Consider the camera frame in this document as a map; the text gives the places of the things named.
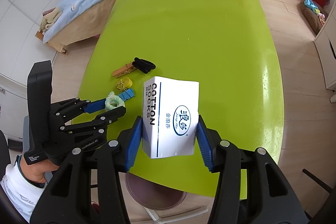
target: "white box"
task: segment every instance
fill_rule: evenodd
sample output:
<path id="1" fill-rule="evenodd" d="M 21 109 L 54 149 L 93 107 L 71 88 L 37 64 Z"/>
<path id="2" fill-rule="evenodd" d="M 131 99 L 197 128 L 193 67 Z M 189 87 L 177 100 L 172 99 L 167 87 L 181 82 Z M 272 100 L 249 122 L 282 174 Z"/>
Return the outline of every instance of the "white box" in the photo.
<path id="1" fill-rule="evenodd" d="M 143 84 L 142 149 L 152 159 L 192 155 L 199 83 L 155 76 Z"/>

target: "light green scrunchie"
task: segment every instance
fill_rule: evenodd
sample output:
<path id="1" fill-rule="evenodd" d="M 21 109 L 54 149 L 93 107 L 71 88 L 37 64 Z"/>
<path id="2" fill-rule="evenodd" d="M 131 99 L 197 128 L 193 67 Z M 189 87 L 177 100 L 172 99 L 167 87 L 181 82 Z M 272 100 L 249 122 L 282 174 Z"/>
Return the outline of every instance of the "light green scrunchie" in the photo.
<path id="1" fill-rule="evenodd" d="M 105 100 L 106 111 L 115 109 L 120 106 L 125 106 L 125 102 L 118 95 L 115 95 L 113 91 L 110 92 Z"/>

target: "human hand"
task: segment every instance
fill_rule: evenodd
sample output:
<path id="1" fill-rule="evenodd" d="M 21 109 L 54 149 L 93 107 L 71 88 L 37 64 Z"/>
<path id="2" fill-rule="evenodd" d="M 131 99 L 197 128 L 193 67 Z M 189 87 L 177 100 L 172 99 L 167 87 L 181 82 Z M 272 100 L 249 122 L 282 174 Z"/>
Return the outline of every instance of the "human hand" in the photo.
<path id="1" fill-rule="evenodd" d="M 49 159 L 28 165 L 25 158 L 22 156 L 20 160 L 20 168 L 26 179 L 37 183 L 45 183 L 46 179 L 43 174 L 49 171 L 56 171 L 59 166 L 53 164 Z"/>

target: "green table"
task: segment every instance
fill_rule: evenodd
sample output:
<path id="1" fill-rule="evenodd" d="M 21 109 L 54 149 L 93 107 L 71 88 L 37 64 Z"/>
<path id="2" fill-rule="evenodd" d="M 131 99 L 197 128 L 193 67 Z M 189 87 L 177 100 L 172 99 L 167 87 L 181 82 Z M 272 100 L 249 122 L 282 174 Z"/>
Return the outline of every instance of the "green table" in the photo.
<path id="1" fill-rule="evenodd" d="M 86 68 L 82 99 L 104 98 L 111 72 L 140 57 L 157 68 L 128 76 L 136 97 L 108 128 L 108 139 L 142 115 L 143 83 L 163 76 L 199 82 L 199 114 L 208 128 L 242 149 L 265 147 L 277 162 L 284 104 L 278 57 L 259 0 L 117 0 Z M 93 119 L 83 114 L 75 122 Z M 150 159 L 139 148 L 131 172 L 182 191 L 214 196 L 218 174 L 204 166 L 197 142 L 192 156 Z M 241 198 L 246 197 L 242 173 Z"/>

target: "metal screw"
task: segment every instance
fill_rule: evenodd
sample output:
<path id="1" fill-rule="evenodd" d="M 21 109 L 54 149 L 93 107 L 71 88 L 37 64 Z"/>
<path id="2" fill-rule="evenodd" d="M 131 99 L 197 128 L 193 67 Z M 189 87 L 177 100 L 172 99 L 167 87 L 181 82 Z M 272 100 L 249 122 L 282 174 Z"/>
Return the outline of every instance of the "metal screw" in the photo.
<path id="1" fill-rule="evenodd" d="M 222 140 L 222 141 L 220 142 L 220 145 L 223 146 L 223 147 L 228 147 L 228 146 L 230 145 L 230 143 L 229 143 L 229 141 L 227 141 L 227 140 Z"/>
<path id="2" fill-rule="evenodd" d="M 82 151 L 82 150 L 81 150 L 79 147 L 76 147 L 76 148 L 74 148 L 74 149 L 72 150 L 72 153 L 73 153 L 74 155 L 78 155 L 81 151 Z"/>
<path id="3" fill-rule="evenodd" d="M 262 148 L 262 147 L 259 147 L 259 148 L 257 149 L 257 152 L 258 152 L 260 155 L 265 155 L 265 154 L 266 154 L 266 150 L 265 150 L 264 148 Z"/>
<path id="4" fill-rule="evenodd" d="M 111 141 L 109 141 L 109 146 L 110 146 L 110 147 L 116 147 L 118 144 L 119 144 L 119 143 L 118 143 L 117 140 L 111 140 Z"/>

